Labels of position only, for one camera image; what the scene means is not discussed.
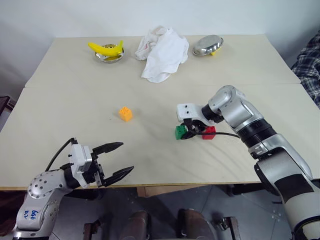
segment white towel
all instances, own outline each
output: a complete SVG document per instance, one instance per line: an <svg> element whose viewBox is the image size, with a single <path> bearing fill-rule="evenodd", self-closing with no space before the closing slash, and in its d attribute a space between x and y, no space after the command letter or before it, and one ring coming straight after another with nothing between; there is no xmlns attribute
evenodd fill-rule
<svg viewBox="0 0 320 240"><path fill-rule="evenodd" d="M145 60L141 77L152 83L161 83L178 70L188 59L189 43L172 28L159 26L141 39L135 57Z"/></svg>

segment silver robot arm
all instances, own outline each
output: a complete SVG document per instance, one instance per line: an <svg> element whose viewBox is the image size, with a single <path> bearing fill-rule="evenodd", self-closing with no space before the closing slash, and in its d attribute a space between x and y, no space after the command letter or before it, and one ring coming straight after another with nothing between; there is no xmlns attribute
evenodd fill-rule
<svg viewBox="0 0 320 240"><path fill-rule="evenodd" d="M213 126L225 120L258 159L254 170L262 184L281 197L295 239L320 239L320 190L311 182L308 164L242 92L226 85L203 107L179 104L177 117L190 132L201 126L199 121Z"/></svg>
<svg viewBox="0 0 320 240"><path fill-rule="evenodd" d="M69 163L60 169L49 171L55 157L68 143L72 144L68 155ZM75 138L67 141L53 157L46 171L33 178L29 184L26 199L16 217L13 239L48 240L64 195L80 186L87 188L94 182L98 187L106 187L130 173L133 166L119 170L105 179L102 167L97 162L98 155L113 151L122 144L122 142L107 143L91 150L88 146L78 144Z"/></svg>

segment green block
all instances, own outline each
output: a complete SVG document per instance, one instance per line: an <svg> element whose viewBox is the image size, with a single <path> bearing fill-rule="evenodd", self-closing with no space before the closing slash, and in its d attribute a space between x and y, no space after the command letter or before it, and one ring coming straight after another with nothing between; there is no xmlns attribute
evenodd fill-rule
<svg viewBox="0 0 320 240"><path fill-rule="evenodd" d="M186 126L176 126L175 127L175 139L180 140L181 137L187 132Z"/></svg>

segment red block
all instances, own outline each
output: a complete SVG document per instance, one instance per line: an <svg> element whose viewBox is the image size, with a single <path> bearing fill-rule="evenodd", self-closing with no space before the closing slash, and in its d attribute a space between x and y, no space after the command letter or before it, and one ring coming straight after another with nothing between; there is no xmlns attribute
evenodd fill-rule
<svg viewBox="0 0 320 240"><path fill-rule="evenodd" d="M209 134L209 133L215 133L216 128L214 126L207 126L206 129L203 131L204 134ZM202 135L202 139L205 140L211 140L215 137L216 135Z"/></svg>

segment orange lego brick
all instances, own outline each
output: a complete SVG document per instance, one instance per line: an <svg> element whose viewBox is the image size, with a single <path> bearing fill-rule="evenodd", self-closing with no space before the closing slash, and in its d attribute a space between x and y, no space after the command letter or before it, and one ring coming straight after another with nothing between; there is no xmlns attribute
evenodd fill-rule
<svg viewBox="0 0 320 240"><path fill-rule="evenodd" d="M118 113L119 117L125 122L128 122L133 117L131 109L126 106L121 108Z"/></svg>

